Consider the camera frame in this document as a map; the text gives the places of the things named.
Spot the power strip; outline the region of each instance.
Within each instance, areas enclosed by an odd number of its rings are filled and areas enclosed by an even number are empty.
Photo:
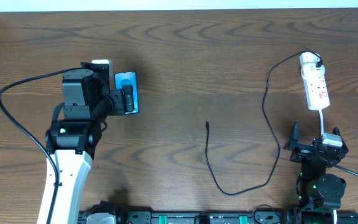
[[[324,65],[316,67],[320,59],[309,52],[300,56],[301,75],[305,84],[309,110],[322,110],[329,106]]]

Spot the wood grain surface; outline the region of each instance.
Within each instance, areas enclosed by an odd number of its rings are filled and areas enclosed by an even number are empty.
[[[136,71],[140,113],[109,117],[96,149],[82,209],[100,200],[154,210],[253,210],[298,203],[300,165],[282,151],[271,182],[237,197],[214,185],[210,162],[228,192],[264,183],[277,146],[261,111],[267,72],[309,48],[321,54],[331,106],[349,146],[341,165],[358,172],[358,9],[0,13],[0,88],[23,78],[109,58],[115,72]],[[62,97],[61,76],[26,83],[3,98],[42,142]],[[286,141],[294,120],[301,142],[319,134],[308,110],[299,61],[273,72],[265,109]],[[358,178],[342,209],[358,212]],[[0,111],[0,223],[34,223],[45,184],[45,156]]]

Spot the white wall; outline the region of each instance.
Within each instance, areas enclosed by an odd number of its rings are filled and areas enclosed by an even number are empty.
[[[0,0],[0,12],[358,7],[358,0]]]

